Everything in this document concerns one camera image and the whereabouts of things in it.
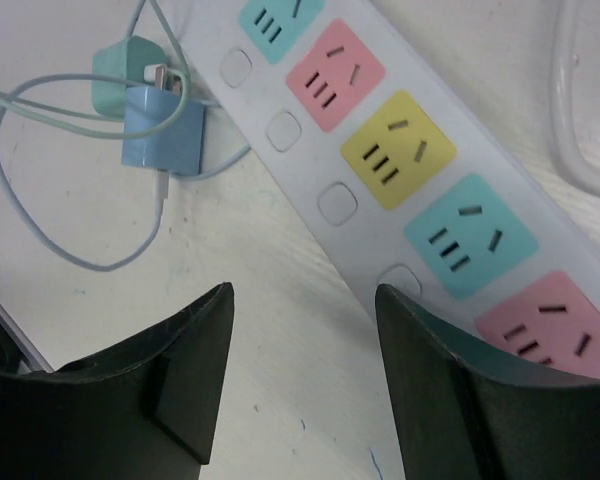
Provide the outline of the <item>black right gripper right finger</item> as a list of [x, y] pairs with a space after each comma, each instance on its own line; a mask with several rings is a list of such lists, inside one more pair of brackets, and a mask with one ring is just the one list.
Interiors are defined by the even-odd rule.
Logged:
[[600, 479], [600, 380], [525, 361], [391, 285], [376, 325], [409, 479]]

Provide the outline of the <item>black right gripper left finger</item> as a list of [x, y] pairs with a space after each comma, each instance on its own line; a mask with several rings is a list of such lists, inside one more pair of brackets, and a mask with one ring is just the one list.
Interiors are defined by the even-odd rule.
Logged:
[[234, 289], [47, 372], [0, 308], [0, 479], [196, 479], [211, 459]]

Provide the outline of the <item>white power strip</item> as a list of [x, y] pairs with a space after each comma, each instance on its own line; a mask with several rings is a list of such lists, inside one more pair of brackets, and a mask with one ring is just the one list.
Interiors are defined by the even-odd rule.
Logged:
[[367, 1], [199, 1], [193, 64], [367, 310], [600, 379], [600, 254]]

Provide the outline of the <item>light blue USB charger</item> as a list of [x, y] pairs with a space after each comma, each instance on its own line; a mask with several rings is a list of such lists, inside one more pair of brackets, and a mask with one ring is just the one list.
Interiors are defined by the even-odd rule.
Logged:
[[[152, 86], [131, 87], [126, 93], [124, 132], [149, 130], [165, 121], [181, 97]], [[121, 163], [127, 167], [165, 170], [175, 175], [194, 176], [201, 171], [205, 106], [187, 102], [182, 115], [166, 129], [122, 144]]]

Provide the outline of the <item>mint USB charger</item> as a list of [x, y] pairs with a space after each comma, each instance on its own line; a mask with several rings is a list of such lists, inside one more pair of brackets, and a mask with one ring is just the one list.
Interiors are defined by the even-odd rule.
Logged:
[[[92, 74], [143, 82], [147, 66], [167, 63], [168, 56], [160, 45], [133, 35], [97, 51], [92, 58]], [[123, 117], [126, 89], [125, 84], [93, 80], [94, 110], [102, 116]]]

